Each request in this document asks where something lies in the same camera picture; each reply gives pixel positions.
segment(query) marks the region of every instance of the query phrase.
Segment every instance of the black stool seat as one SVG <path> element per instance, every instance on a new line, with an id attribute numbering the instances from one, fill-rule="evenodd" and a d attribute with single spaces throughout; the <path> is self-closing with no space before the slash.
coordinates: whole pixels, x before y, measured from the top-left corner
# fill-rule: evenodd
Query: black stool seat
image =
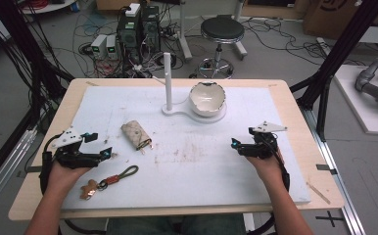
<path id="1" fill-rule="evenodd" d="M 244 36 L 244 27 L 230 18 L 210 18 L 201 25 L 202 35 L 218 43 L 235 43 Z"/>

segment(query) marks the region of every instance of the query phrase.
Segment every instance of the brown pouch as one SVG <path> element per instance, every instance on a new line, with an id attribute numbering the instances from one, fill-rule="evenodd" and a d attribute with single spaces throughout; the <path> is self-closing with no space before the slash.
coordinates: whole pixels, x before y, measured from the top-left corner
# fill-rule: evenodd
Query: brown pouch
<path id="1" fill-rule="evenodd" d="M 131 141 L 136 150 L 141 150 L 144 154 L 142 148 L 151 145 L 152 139 L 141 127 L 140 123 L 137 120 L 132 120 L 121 127 L 122 132 L 125 136 Z"/>

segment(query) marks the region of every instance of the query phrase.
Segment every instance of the floor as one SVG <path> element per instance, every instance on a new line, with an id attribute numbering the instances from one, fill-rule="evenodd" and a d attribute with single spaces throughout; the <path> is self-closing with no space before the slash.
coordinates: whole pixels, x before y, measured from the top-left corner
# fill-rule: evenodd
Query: floor
<path id="1" fill-rule="evenodd" d="M 80 44 L 92 41 L 92 36 L 85 36 L 84 32 L 93 35 L 95 27 L 90 28 L 91 24 L 105 24 L 103 27 L 98 27 L 100 33 L 110 33 L 117 26 L 113 23 L 117 20 L 116 15 L 100 14 L 95 11 L 95 5 L 92 3 L 86 4 L 79 13 L 61 10 L 41 15 L 39 19 L 46 36 L 55 48 L 58 60 L 75 77 L 92 76 L 90 74 L 91 61 L 74 56 L 71 52 L 74 50 L 77 53 Z M 187 33 L 193 60 L 182 64 L 178 61 L 176 66 L 182 67 L 172 71 L 173 77 L 188 77 L 189 74 L 195 72 L 196 66 L 204 58 L 213 55 L 215 44 L 200 36 L 199 23 L 201 21 L 201 18 L 188 21 L 187 28 L 193 26 L 193 29 Z M 300 48 L 284 50 L 287 43 L 293 39 L 292 36 L 295 39 L 292 44 L 296 47 L 315 42 L 315 37 L 303 34 L 301 22 L 257 21 L 251 25 L 255 25 L 255 29 L 260 31 L 253 33 L 247 30 L 242 40 L 248 51 L 248 56 L 243 61 L 240 61 L 232 47 L 223 47 L 222 58 L 231 61 L 235 66 L 233 79 L 283 79 L 289 85 L 293 85 L 317 71 L 323 59 L 315 53 L 309 53 Z M 277 30 L 267 31 L 266 28 L 270 25 L 292 36 L 281 34 Z M 327 40 L 329 45 L 333 45 L 334 42 Z M 170 43 L 176 50 L 176 54 L 181 57 L 177 44 Z M 368 65 L 375 58 L 378 58 L 378 49 L 375 45 L 360 43 L 350 54 L 346 64 Z M 161 71 L 154 71 L 153 75 L 163 76 Z M 300 97 L 302 92 L 297 92 L 295 96 Z M 0 148 L 27 110 L 27 88 L 16 75 L 13 65 L 0 50 Z M 315 103 L 314 112 L 317 114 L 317 103 Z M 378 135 L 363 132 L 335 82 L 331 85 L 325 128 L 327 144 L 354 203 L 364 232 L 378 234 Z M 34 153 L 42 138 L 43 133 L 39 133 L 0 192 L 0 234 L 22 234 L 27 226 L 27 222 L 11 221 L 7 214 L 24 181 L 24 165 L 28 164 L 29 157 Z M 350 234 L 338 210 L 303 211 L 303 215 L 315 234 Z M 266 218 L 267 214 L 254 214 L 256 226 L 260 226 Z M 74 222 L 87 229 L 104 229 L 105 226 L 105 219 L 81 219 Z M 64 223 L 61 224 L 64 234 L 78 234 L 67 228 Z"/>

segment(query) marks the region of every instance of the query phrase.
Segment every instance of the human hand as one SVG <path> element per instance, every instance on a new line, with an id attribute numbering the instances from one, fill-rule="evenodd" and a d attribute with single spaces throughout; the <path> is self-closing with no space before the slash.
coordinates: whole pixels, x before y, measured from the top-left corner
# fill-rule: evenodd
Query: human hand
<path id="1" fill-rule="evenodd" d="M 284 163 L 280 149 L 278 149 L 277 155 L 278 157 L 280 157 L 280 160 Z M 257 173 L 259 174 L 259 177 L 264 182 L 264 184 L 269 182 L 282 183 L 280 163 L 274 156 L 263 160 L 260 158 L 247 157 L 247 160 L 256 168 Z"/>
<path id="2" fill-rule="evenodd" d="M 49 175 L 46 192 L 60 194 L 61 196 L 65 197 L 78 178 L 90 169 L 91 168 L 87 167 L 71 169 L 68 167 L 63 167 L 57 161 L 55 161 Z"/>

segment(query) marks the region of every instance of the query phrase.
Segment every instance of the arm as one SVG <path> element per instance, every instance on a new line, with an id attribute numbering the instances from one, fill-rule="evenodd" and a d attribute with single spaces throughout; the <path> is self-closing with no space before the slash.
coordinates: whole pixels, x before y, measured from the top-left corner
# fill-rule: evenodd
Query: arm
<path id="1" fill-rule="evenodd" d="M 302 214 L 284 187 L 281 170 L 275 157 L 265 160 L 247 157 L 259 174 L 271 200 L 277 232 L 283 234 L 312 234 Z"/>
<path id="2" fill-rule="evenodd" d="M 58 234 L 60 209 L 76 180 L 89 168 L 70 169 L 54 163 L 48 187 L 25 234 Z"/>

